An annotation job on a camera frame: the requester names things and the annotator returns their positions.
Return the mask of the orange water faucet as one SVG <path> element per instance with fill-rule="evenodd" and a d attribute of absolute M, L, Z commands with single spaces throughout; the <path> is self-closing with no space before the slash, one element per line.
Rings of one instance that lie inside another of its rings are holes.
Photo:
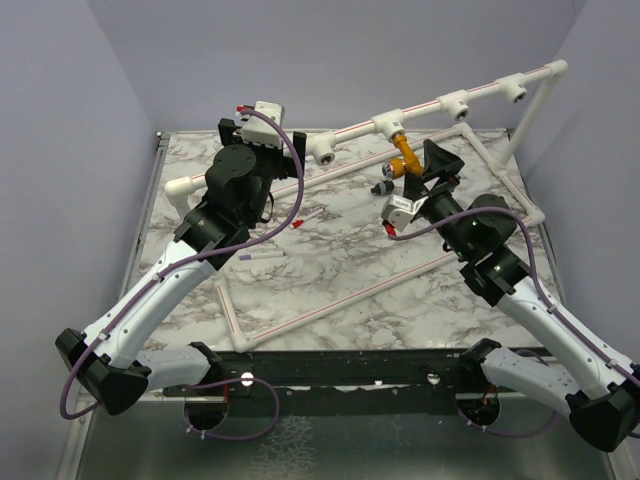
<path fill-rule="evenodd" d="M 420 163 L 419 157 L 409 145 L 406 136 L 402 133 L 395 134 L 391 143 L 400 153 L 399 157 L 393 157 L 386 161 L 382 166 L 382 172 L 385 178 L 395 180 L 407 174 L 421 176 L 424 168 Z"/>

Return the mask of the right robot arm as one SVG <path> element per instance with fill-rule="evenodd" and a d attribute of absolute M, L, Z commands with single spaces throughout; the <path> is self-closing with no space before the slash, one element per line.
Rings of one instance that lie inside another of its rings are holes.
<path fill-rule="evenodd" d="M 562 365 L 520 358 L 482 340 L 459 367 L 461 383 L 520 392 L 566 417 L 592 447 L 613 452 L 639 425 L 639 365 L 608 346 L 543 285 L 528 228 L 501 196 L 483 194 L 463 209 L 452 193 L 462 159 L 426 140 L 424 172 L 405 178 L 409 218 L 424 218 L 463 263 L 466 285 L 523 326 Z"/>

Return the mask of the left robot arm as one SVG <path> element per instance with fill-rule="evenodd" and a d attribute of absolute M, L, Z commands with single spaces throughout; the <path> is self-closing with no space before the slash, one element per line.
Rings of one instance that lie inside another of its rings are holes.
<path fill-rule="evenodd" d="M 304 180 L 305 133 L 286 135 L 263 114 L 242 126 L 223 119 L 218 131 L 222 148 L 205 173 L 207 190 L 160 258 L 100 319 L 81 331 L 65 329 L 55 341 L 68 379 L 110 415 L 152 390 L 189 385 L 206 395 L 218 388 L 220 360 L 204 343 L 156 353 L 143 346 L 185 296 L 236 251 L 255 245 L 250 232 L 269 220 L 273 181 Z"/>

